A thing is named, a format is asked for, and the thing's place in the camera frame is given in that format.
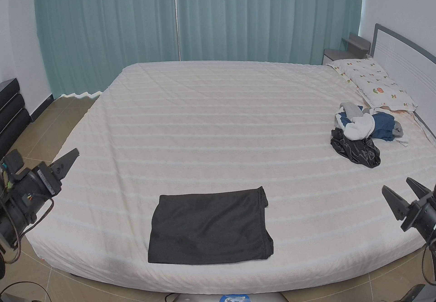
pile of clothes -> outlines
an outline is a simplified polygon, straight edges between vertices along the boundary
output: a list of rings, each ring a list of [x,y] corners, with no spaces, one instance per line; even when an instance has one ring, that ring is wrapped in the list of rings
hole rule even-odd
[[[364,109],[354,103],[341,103],[334,125],[330,144],[335,151],[368,168],[380,165],[380,150],[374,145],[373,138],[396,140],[403,146],[409,142],[401,124],[387,109]]]

curtain fold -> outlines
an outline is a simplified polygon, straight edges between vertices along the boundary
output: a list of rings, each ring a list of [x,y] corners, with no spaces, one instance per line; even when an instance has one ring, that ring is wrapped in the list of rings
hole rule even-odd
[[[358,32],[362,0],[177,0],[181,60],[321,64]]]
[[[35,0],[53,96],[103,91],[136,62],[179,60],[175,0]]]

bed sheet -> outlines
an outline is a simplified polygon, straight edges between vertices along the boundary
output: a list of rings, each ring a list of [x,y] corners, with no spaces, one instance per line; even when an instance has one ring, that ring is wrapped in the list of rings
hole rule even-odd
[[[375,140],[381,165],[352,164],[330,146],[334,114],[344,101],[362,98],[329,66],[128,66],[63,145],[58,156],[77,147],[80,157],[52,213],[28,239],[61,270],[162,292],[285,291],[368,273],[424,244],[416,230],[400,229],[381,189],[385,184],[411,201],[406,177],[433,187],[436,149],[412,115],[398,112],[409,146]],[[160,194],[259,186],[269,201],[269,259],[147,262]]]

floral pillow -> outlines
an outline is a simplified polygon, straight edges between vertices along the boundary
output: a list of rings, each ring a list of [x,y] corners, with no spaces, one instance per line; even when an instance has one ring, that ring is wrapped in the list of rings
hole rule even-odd
[[[336,60],[327,65],[333,67],[349,83],[354,83],[371,107],[387,106],[392,111],[416,109],[417,105],[411,97],[389,78],[373,58]]]

folded black garment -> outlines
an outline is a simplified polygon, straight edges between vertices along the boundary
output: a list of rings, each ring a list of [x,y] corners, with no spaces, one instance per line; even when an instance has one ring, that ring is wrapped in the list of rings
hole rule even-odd
[[[265,228],[267,206],[263,187],[161,195],[151,220],[148,261],[213,265],[265,260],[274,252]]]
[[[344,132],[339,128],[332,130],[331,136],[330,144],[341,156],[368,168],[380,165],[380,150],[374,145],[371,138],[351,141],[344,136]]]

